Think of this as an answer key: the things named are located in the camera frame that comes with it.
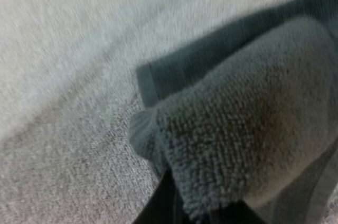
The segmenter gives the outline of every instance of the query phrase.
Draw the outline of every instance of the towel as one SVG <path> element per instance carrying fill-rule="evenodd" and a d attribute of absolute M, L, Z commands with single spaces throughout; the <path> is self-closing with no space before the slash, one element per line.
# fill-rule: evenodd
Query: towel
<path fill-rule="evenodd" d="M 315 7 L 318 1 L 295 0 L 273 14 L 267 10 L 226 26 L 204 42 L 196 42 L 194 49 L 182 49 L 171 60 L 162 60 L 165 72 L 172 72 L 165 78 L 154 77 L 164 74 L 156 71 L 159 62 L 151 64 L 155 65 L 151 71 L 146 67 L 138 70 L 145 106 L 164 100 L 132 119 L 130 142 L 139 155 L 152 161 L 158 175 L 168 167 L 173 170 L 185 210 L 192 218 L 240 198 L 259 207 L 311 163 L 318 165 L 315 160 L 325 151 L 326 160 L 334 152 L 337 65 L 333 5 L 337 0 L 322 0 Z M 283 23 L 299 12 L 320 18 L 324 24 L 311 17 Z M 283 17 L 273 17 L 278 13 Z M 253 24 L 253 18 L 261 17 L 263 22 L 266 15 L 273 21 Z M 220 33 L 229 34 L 250 23 L 249 34 L 242 31 L 237 39 L 212 45 L 225 40 Z M 283 24 L 257 37 L 276 23 Z M 235 49 L 244 43 L 244 48 L 211 72 L 206 70 L 227 58 L 230 46 Z M 180 59 L 193 62 L 178 63 Z"/>

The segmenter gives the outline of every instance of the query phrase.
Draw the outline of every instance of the folded towel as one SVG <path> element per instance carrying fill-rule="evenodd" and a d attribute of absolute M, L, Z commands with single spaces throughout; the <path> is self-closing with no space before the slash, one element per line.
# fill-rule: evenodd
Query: folded towel
<path fill-rule="evenodd" d="M 338 37 L 338 0 L 292 0 L 260 10 L 137 68 L 139 90 L 145 107 L 153 106 L 195 84 L 252 40 L 300 16 L 320 21 L 331 34 Z"/>
<path fill-rule="evenodd" d="M 245 199 L 272 199 L 337 137 L 338 57 L 319 22 L 264 34 L 189 88 L 131 121 L 130 142 L 170 167 L 195 218 Z"/>

